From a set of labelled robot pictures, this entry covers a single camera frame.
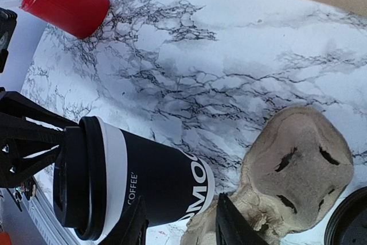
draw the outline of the black coffee cup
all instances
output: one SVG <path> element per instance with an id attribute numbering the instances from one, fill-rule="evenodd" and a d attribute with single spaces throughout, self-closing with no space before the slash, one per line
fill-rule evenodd
<path id="1" fill-rule="evenodd" d="M 82 240 L 108 235 L 138 197 L 150 227 L 191 218 L 213 200 L 213 172 L 192 154 L 97 117 L 83 117 L 64 134 L 55 162 L 54 211 Z"/>

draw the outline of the brand logo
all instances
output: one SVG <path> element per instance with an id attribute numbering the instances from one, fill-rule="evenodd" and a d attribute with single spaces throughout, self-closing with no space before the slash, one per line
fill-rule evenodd
<path id="1" fill-rule="evenodd" d="M 184 153 L 188 158 L 192 160 L 191 162 L 191 172 L 193 174 L 193 177 L 195 181 L 198 184 L 203 184 L 206 180 L 206 171 L 201 163 L 199 163 L 199 160 L 196 156 Z M 207 195 L 208 187 L 206 185 L 195 185 L 193 187 L 193 193 L 192 195 L 197 198 L 197 201 L 195 201 L 193 204 L 189 205 L 188 209 L 186 210 L 186 215 L 179 219 L 188 219 L 193 217 L 197 212 L 199 212 L 202 208 L 202 205 L 205 201 L 206 195 Z"/>

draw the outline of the marble table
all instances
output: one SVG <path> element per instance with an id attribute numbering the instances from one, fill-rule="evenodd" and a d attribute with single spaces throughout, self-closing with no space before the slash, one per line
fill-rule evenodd
<path id="1" fill-rule="evenodd" d="M 277 110 L 312 106 L 353 151 L 356 173 L 337 204 L 367 185 L 366 19 L 307 0 L 111 4 L 84 41 L 47 27 L 25 96 L 200 156 L 216 193 L 236 189 L 245 152 Z M 37 179 L 51 200 L 52 167 Z M 330 215 L 282 244 L 323 244 Z M 150 228 L 147 244 L 178 245 L 184 230 L 185 221 Z"/>

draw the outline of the red cup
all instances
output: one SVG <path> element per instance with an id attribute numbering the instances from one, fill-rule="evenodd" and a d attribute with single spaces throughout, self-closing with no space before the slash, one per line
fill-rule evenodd
<path id="1" fill-rule="evenodd" d="M 21 9 L 84 39 L 102 24 L 109 0 L 23 0 Z"/>

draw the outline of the orange object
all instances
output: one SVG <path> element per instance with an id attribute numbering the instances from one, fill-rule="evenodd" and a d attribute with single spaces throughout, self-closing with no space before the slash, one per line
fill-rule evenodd
<path id="1" fill-rule="evenodd" d="M 11 245 L 10 236 L 7 232 L 0 232 L 0 244 Z"/>

